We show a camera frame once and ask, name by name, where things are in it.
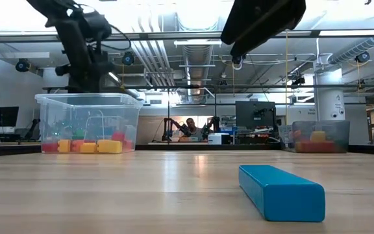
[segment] computer monitor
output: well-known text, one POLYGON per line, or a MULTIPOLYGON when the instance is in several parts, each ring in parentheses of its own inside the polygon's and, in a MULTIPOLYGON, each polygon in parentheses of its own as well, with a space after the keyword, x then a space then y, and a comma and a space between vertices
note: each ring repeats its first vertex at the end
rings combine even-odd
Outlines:
POLYGON ((277 126, 275 102, 237 101, 236 126, 256 129, 277 126))
POLYGON ((15 127, 17 125, 19 107, 0 108, 0 127, 15 127))

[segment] wooden table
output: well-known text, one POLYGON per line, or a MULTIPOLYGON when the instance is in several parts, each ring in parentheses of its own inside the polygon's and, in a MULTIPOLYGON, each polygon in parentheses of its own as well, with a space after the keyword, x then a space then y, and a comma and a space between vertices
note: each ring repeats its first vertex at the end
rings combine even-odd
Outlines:
POLYGON ((374 155, 137 151, 0 157, 0 233, 374 233, 374 155), (238 166, 321 183, 324 223, 261 219, 238 166))

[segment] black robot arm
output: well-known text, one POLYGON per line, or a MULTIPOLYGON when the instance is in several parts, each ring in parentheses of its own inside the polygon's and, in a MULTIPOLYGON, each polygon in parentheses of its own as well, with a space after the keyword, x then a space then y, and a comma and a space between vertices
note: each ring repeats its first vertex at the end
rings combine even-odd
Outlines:
POLYGON ((69 74, 69 85, 79 92, 98 92, 100 78, 114 69, 101 50, 101 41, 112 34, 109 22, 96 10, 84 13, 82 5, 73 0, 27 1, 47 17, 46 27, 56 28, 69 58, 69 64, 56 68, 56 74, 69 74))
POLYGON ((180 131, 186 136, 189 137, 192 135, 190 130, 188 129, 186 124, 180 125, 176 121, 174 121, 172 118, 164 118, 164 134, 162 135, 162 141, 167 141, 169 140, 170 137, 172 137, 172 131, 173 131, 173 125, 177 129, 180 129, 180 131))

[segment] clear plastic bin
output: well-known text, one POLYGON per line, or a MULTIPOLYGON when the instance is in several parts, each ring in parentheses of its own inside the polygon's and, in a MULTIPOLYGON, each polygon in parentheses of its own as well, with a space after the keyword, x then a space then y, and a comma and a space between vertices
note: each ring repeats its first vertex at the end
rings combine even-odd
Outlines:
POLYGON ((43 153, 123 153, 142 103, 127 94, 37 94, 43 153))
POLYGON ((280 126, 282 148, 297 153, 347 153, 350 121, 296 121, 280 126))

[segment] man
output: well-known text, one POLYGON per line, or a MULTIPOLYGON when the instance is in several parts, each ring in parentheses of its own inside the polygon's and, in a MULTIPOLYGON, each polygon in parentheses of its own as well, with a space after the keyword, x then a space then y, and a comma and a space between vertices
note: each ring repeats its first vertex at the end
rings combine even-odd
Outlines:
POLYGON ((188 118, 186 122, 187 122, 188 129, 192 133, 190 137, 197 137, 199 141, 203 141, 203 136, 202 136, 203 133, 201 132, 202 129, 195 126, 194 120, 192 118, 188 118))

